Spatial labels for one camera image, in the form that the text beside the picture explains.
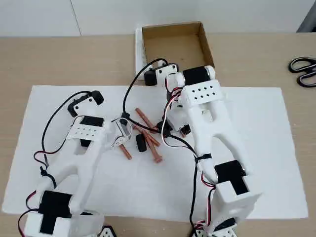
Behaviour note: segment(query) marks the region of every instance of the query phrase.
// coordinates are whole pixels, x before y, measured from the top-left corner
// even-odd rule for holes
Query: white servo bracket
[[[218,80],[208,80],[185,86],[181,91],[179,102],[183,106],[190,108],[221,99],[223,99],[223,93]]]
[[[77,138],[89,141],[98,141],[101,139],[104,131],[104,127],[76,123],[70,129],[67,139]]]
[[[155,70],[157,85],[165,88],[164,80],[170,74],[175,74],[178,71],[178,67],[176,64],[169,64],[168,66],[161,67]]]
[[[205,230],[197,230],[197,237],[237,237],[233,228],[226,228],[220,231],[216,231],[211,235],[207,235]]]

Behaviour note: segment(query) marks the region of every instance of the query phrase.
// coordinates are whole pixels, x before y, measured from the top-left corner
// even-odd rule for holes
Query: white paper sheet
[[[122,112],[126,86],[33,86],[14,154],[2,210],[25,211],[25,198],[40,179],[39,165],[33,153],[40,149],[40,138],[52,112],[74,92],[100,90],[105,98],[102,109],[108,118]],[[241,134],[261,180],[264,194],[257,201],[250,219],[290,219],[308,217],[307,203],[295,157],[287,112],[279,88],[226,87],[227,105],[233,123]],[[140,107],[152,122],[159,122],[165,104],[162,88],[136,86],[127,99],[131,117]],[[45,139],[46,149],[54,150],[63,141],[72,118],[66,109],[53,120]],[[187,141],[193,145],[191,136]],[[148,150],[139,153],[135,135],[126,144],[133,156],[127,160],[118,148],[104,153],[98,165],[92,193],[86,208],[108,216],[188,221],[190,213],[194,159],[187,149],[161,145],[158,152],[164,161],[153,162]],[[231,160],[224,145],[215,140],[214,159]],[[76,177],[69,177],[59,190],[73,192]],[[208,188],[197,182],[194,219],[205,218]]]

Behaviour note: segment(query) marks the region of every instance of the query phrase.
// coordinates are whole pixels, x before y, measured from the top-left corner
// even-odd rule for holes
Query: white wire
[[[164,117],[163,117],[163,123],[162,123],[162,127],[161,127],[161,139],[162,139],[162,142],[168,146],[168,147],[171,147],[171,148],[176,148],[176,147],[179,147],[179,146],[170,146],[168,145],[165,141],[164,141],[164,137],[163,137],[163,128],[164,128],[164,125],[166,123],[166,120],[167,120],[167,112],[168,112],[168,109],[170,107],[170,104],[172,103],[172,101],[176,98],[177,96],[173,97],[169,102],[168,104],[166,105],[166,111],[164,113]]]

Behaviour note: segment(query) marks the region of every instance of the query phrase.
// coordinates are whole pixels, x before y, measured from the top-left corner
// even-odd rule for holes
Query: copper standoff
[[[126,158],[132,159],[131,154],[128,152],[128,150],[126,149],[126,147],[123,144],[119,145],[119,148],[123,151]]]
[[[152,129],[156,129],[155,126],[147,118],[147,116],[139,108],[136,108],[135,110],[138,113],[138,115],[142,118],[142,120],[147,124],[148,127],[152,128]]]

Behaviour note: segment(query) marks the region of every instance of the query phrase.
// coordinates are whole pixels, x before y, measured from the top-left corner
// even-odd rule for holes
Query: white plastic part
[[[181,91],[179,103],[189,108],[221,99],[223,99],[223,94],[218,80],[208,80],[185,86]]]
[[[206,71],[207,71],[207,74],[208,74],[209,78],[210,78],[211,80],[215,80],[215,78],[216,78],[216,73],[215,73],[214,68],[213,68],[212,66],[205,66],[205,69],[206,69]]]
[[[43,215],[30,212],[24,228],[27,237],[85,237],[100,233],[104,222],[102,215],[76,215],[71,218],[56,219],[52,235],[40,232]]]
[[[140,28],[137,28],[135,31],[135,72],[136,74],[138,74],[138,72],[142,70],[142,68],[146,64],[147,64],[147,60],[146,60],[145,47],[144,47],[144,41],[143,41],[143,30],[140,27]],[[140,80],[144,79],[144,72],[139,76]]]
[[[84,211],[84,206],[90,195],[93,176],[101,154],[128,140],[130,134],[126,134],[121,123],[117,122],[119,119],[110,122],[104,118],[101,127],[80,123],[84,116],[97,116],[98,109],[99,107],[95,101],[93,99],[89,100],[89,98],[77,104],[75,110],[78,116],[74,120],[56,161],[47,170],[55,178],[57,185],[70,175],[76,174],[79,177],[77,190],[69,203],[72,217],[69,219],[57,218],[53,237],[96,236],[103,226],[104,216],[99,214],[88,216],[81,215],[81,213]],[[81,147],[80,139],[90,141],[86,151]],[[38,204],[46,190],[53,191],[54,186],[51,179],[45,176],[41,178],[34,196]],[[41,222],[42,214],[29,213],[25,227],[26,235],[32,237],[50,236],[40,233]]]
[[[92,97],[88,97],[85,100],[78,103],[74,110],[77,115],[89,115],[89,116],[98,116],[98,107],[97,103]]]
[[[113,146],[120,145],[128,140],[124,130],[118,126],[120,123],[104,120],[102,127],[80,124],[83,116],[97,115],[99,107],[87,99],[80,102],[78,107],[83,115],[75,118],[74,124],[66,137],[65,144],[58,152],[56,161],[47,170],[55,178],[57,185],[72,174],[78,176],[79,185],[69,204],[70,212],[73,215],[81,214],[84,210],[101,154]],[[82,149],[80,139],[91,141],[86,150]],[[40,203],[46,190],[52,191],[54,186],[51,179],[44,176],[41,178],[34,197],[37,203]]]
[[[77,122],[72,126],[67,136],[68,139],[78,138],[90,141],[97,141],[102,139],[104,127],[97,127],[91,125],[84,125]]]
[[[164,85],[165,78],[175,73],[177,73],[177,65],[175,64],[170,64],[168,66],[157,69],[156,70],[157,85],[165,87]]]
[[[187,115],[182,108],[177,106],[177,103],[172,103],[172,110],[167,114],[167,121],[174,131],[179,131],[188,124]]]
[[[189,124],[195,141],[195,152],[199,157],[212,153],[212,138],[216,137],[226,145],[234,159],[239,161],[246,172],[243,180],[248,192],[237,195],[229,181],[217,184],[218,176],[214,168],[216,157],[199,161],[198,168],[206,179],[217,184],[214,198],[211,201],[211,224],[204,227],[208,236],[212,236],[215,228],[224,221],[234,218],[238,224],[245,219],[253,210],[254,203],[261,195],[261,190],[260,184],[252,173],[246,149],[230,120],[220,84],[215,78],[215,70],[211,66],[205,66],[205,69],[210,80],[184,86],[178,102],[172,104],[167,119],[175,130]],[[167,79],[168,85],[171,85],[169,90],[185,84],[182,73],[170,75]],[[231,227],[228,227],[216,231],[215,236],[234,236],[234,234],[226,235],[229,230],[234,233]]]
[[[207,235],[204,230],[197,230],[197,237],[237,237],[232,227]]]
[[[262,193],[260,183],[254,175],[244,176],[243,181],[248,192],[239,195],[236,195],[230,181],[216,185],[211,201],[211,224],[204,228],[207,233],[213,233],[218,225],[230,218],[234,218],[238,224],[252,212]]]

